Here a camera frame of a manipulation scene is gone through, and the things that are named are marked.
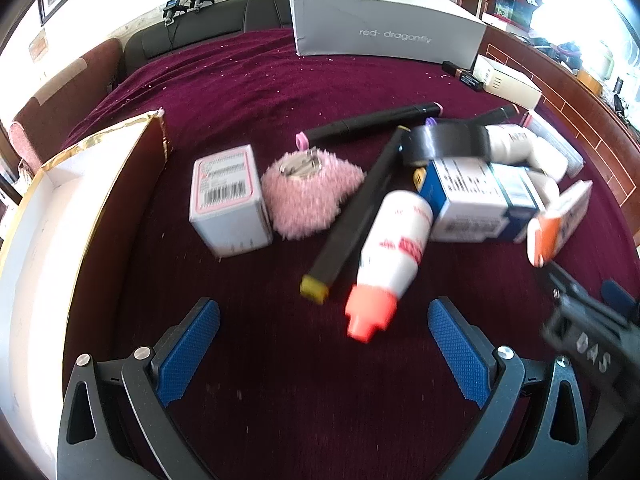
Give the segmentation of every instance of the maroon tablecloth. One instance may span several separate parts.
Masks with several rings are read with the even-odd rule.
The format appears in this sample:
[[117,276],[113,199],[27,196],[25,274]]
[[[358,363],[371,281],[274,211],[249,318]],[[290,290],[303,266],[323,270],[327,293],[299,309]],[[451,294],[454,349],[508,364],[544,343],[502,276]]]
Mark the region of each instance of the maroon tablecloth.
[[[140,112],[166,110],[174,152],[131,252],[113,355],[155,342],[201,296],[220,304],[220,332],[169,411],[221,480],[426,478],[478,414],[428,332],[426,309],[439,295],[496,346],[527,358],[552,356],[539,336],[552,303],[536,285],[523,245],[428,244],[391,327],[363,345],[345,335],[356,259],[323,306],[298,294],[325,234],[301,242],[276,236],[268,248],[221,261],[189,224],[197,158],[251,143],[264,172],[295,148],[300,130],[432,100],[452,118],[504,103],[434,64],[297,57],[290,30],[269,30],[148,64],[70,136],[68,144]],[[335,151],[368,170],[386,138],[388,132]],[[396,186],[411,189],[410,174],[399,174]],[[638,296],[638,256],[620,209],[590,161],[579,177],[594,181],[591,204],[557,261],[597,298],[606,278]]]

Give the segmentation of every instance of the pink plush object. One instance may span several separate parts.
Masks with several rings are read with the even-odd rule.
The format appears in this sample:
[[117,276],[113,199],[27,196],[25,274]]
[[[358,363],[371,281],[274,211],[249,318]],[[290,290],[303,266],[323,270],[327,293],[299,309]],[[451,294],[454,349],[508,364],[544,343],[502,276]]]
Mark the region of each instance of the pink plush object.
[[293,153],[276,160],[262,176],[262,195],[273,228],[284,239],[299,240],[327,229],[340,212],[340,203],[362,181],[362,170],[333,153],[318,151],[322,170],[309,178],[289,178],[280,167]]

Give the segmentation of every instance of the large gray cardboard box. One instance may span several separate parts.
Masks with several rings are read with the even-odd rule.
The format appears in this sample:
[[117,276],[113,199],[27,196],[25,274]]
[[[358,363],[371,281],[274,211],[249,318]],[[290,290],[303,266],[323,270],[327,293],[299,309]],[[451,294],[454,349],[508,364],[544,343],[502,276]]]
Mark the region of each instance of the large gray cardboard box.
[[289,0],[296,51],[473,65],[486,25],[449,0]]

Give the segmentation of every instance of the blue and white box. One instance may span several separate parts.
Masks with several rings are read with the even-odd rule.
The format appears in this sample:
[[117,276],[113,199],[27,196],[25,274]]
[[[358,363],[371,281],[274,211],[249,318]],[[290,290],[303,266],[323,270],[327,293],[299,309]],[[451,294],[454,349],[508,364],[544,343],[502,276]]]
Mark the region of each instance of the blue and white box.
[[420,195],[433,210],[436,242],[520,243],[529,220],[545,209],[524,168],[478,158],[430,161]]

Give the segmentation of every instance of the white box with barcode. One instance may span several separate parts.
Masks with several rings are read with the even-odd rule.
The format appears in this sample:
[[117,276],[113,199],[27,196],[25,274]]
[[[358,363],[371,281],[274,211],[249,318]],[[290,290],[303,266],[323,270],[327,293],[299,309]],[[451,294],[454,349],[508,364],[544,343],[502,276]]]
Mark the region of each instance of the white box with barcode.
[[250,145],[196,160],[189,220],[221,258],[271,243],[269,216]]
[[433,210],[436,242],[521,242],[544,209],[527,170],[478,158],[430,161],[420,195]]

